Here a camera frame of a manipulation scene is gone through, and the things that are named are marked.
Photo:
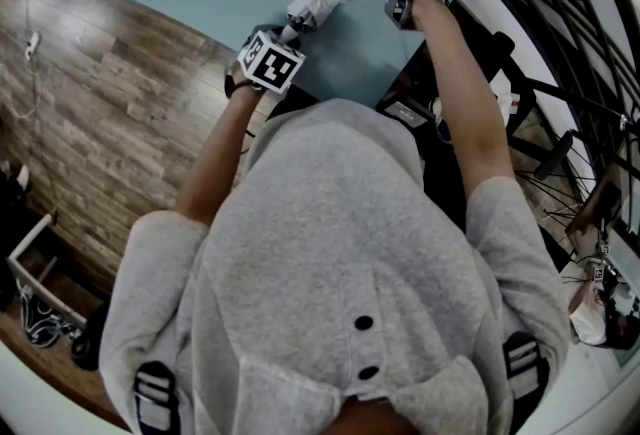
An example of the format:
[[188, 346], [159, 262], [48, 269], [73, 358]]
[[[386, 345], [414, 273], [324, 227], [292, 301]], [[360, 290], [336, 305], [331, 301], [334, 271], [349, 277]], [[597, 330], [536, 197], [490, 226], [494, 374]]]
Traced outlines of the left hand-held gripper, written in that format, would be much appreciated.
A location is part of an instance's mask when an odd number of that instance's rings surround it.
[[304, 54], [262, 30], [257, 30], [239, 53], [245, 78], [274, 93], [289, 89], [305, 60]]

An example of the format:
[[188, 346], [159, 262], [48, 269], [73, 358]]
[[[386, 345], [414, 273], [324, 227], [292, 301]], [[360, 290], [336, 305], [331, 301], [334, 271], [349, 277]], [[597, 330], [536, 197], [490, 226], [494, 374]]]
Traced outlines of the person's right forearm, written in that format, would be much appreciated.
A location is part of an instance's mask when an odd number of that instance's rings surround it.
[[413, 0], [412, 16], [425, 37], [442, 114], [470, 198], [489, 179], [514, 177], [503, 117], [449, 8], [441, 0]]

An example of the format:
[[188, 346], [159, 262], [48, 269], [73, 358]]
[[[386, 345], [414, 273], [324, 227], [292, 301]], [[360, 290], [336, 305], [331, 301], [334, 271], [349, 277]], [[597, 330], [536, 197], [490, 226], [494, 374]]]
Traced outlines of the person's left forearm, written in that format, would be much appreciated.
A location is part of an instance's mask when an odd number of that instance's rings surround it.
[[174, 210], [210, 225], [231, 192], [242, 145], [261, 95], [248, 85], [236, 89], [179, 188]]

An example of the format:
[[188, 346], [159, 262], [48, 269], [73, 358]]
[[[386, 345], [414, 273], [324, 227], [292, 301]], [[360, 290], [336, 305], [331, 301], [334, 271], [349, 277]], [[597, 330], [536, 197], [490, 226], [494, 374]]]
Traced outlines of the black waist box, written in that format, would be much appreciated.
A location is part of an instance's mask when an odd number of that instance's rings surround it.
[[376, 111], [415, 130], [435, 122], [435, 115], [412, 97], [397, 94], [380, 101]]

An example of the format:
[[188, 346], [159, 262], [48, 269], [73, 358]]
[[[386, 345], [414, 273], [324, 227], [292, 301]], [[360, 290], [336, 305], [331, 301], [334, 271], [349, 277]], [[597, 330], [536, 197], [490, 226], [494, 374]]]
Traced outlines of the grey hooded sweatshirt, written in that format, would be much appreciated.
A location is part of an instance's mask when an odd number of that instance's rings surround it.
[[459, 227], [412, 135], [334, 99], [265, 124], [210, 225], [133, 224], [99, 369], [135, 433], [318, 435], [357, 398], [422, 435], [509, 435], [568, 346], [519, 184], [482, 183]]

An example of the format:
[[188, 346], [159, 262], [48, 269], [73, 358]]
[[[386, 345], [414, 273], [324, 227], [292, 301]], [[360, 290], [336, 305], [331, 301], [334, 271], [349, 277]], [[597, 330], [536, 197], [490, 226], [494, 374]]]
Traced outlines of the white plastic bag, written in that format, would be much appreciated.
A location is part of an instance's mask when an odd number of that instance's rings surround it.
[[[510, 118], [518, 111], [520, 95], [512, 92], [511, 82], [502, 70], [499, 70], [496, 76], [490, 81], [490, 87], [500, 107], [504, 125], [507, 126]], [[435, 126], [439, 138], [446, 143], [450, 143], [451, 136], [446, 121], [443, 118], [442, 105], [439, 97], [436, 97], [430, 102], [429, 109], [435, 116]]]

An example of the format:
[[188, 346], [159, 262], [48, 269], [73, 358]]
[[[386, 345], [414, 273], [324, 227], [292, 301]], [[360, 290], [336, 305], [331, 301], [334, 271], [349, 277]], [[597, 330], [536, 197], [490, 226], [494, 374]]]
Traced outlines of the black bicycle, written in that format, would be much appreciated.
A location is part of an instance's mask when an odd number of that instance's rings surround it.
[[576, 241], [640, 246], [640, 19], [631, 0], [463, 0], [507, 34], [519, 101], [510, 142], [543, 194], [542, 220]]

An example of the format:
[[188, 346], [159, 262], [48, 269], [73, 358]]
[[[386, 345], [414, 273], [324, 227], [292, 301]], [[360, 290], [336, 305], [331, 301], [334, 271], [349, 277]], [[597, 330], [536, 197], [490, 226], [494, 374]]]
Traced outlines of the white shelf frame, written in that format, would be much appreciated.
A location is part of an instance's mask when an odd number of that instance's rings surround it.
[[16, 277], [18, 288], [26, 285], [38, 298], [46, 303], [51, 309], [59, 313], [68, 323], [71, 323], [79, 330], [86, 328], [87, 319], [79, 312], [72, 309], [67, 303], [56, 296], [49, 288], [44, 285], [45, 279], [53, 271], [58, 262], [58, 257], [53, 256], [42, 269], [42, 271], [34, 276], [20, 262], [21, 256], [32, 246], [34, 241], [53, 223], [51, 213], [44, 215], [17, 243], [14, 249], [6, 258], [7, 264], [11, 272]]

